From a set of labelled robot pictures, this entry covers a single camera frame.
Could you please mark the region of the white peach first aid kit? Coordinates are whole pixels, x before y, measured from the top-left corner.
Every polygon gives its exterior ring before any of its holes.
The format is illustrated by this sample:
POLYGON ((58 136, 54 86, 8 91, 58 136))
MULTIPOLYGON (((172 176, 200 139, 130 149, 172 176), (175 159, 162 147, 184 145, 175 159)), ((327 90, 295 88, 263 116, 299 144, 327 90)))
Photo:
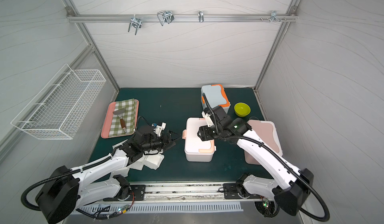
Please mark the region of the white peach first aid kit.
POLYGON ((204 118, 188 118, 186 129, 183 131, 182 138, 185 140, 185 155, 189 162, 211 162, 216 151, 214 140, 202 141, 198 136, 200 127, 207 123, 204 118))

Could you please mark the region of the blue orange first aid kit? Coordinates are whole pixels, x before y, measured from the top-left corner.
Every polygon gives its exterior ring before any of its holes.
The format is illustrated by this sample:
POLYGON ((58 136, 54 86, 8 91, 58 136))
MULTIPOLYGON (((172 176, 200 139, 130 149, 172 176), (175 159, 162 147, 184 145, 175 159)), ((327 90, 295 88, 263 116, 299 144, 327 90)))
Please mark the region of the blue orange first aid kit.
POLYGON ((228 113, 231 103, 225 93, 224 87, 221 84, 205 85, 201 87, 201 103, 204 110, 208 106, 203 97, 203 94, 206 95, 208 102, 212 108, 216 106, 221 106, 224 111, 228 113))

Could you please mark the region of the pink first aid kit box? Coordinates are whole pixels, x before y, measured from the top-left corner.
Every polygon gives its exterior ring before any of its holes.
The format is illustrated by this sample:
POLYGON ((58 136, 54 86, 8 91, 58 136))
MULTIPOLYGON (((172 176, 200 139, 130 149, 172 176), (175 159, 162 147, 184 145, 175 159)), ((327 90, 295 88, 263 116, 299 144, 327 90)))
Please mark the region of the pink first aid kit box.
POLYGON ((275 151, 280 157, 283 156, 277 129, 273 122, 249 120, 247 123, 273 151, 275 151))

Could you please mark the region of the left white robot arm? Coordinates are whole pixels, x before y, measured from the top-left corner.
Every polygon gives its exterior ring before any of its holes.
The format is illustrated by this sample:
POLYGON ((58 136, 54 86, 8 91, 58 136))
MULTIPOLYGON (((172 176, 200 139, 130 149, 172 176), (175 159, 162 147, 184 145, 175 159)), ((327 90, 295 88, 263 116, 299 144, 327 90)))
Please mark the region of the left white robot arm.
POLYGON ((57 168, 49 178, 28 187, 21 195, 21 203, 42 212, 49 224, 57 224, 82 206, 107 198, 125 200, 130 184, 126 175, 117 171, 143 156, 164 153, 181 137, 172 131, 157 134, 154 127, 142 126, 103 158, 71 169, 57 168))

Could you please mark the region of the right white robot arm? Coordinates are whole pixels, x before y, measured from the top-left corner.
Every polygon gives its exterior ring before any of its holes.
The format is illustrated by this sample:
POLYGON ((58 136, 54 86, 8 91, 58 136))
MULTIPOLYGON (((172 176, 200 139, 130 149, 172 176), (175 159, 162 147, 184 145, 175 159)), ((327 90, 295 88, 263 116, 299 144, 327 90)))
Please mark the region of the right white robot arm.
POLYGON ((320 194, 312 187, 314 175, 308 169, 299 169, 273 151, 241 118, 233 120, 222 107, 207 106, 202 112, 207 125, 200 127, 197 135, 203 141, 234 141, 249 153, 272 176, 272 180, 244 174, 237 181, 238 193, 245 198, 260 195, 272 199, 275 205, 291 216, 303 212, 308 217, 327 222, 330 211, 320 194), (308 196, 313 194, 323 208, 324 215, 318 217, 303 209, 308 196))

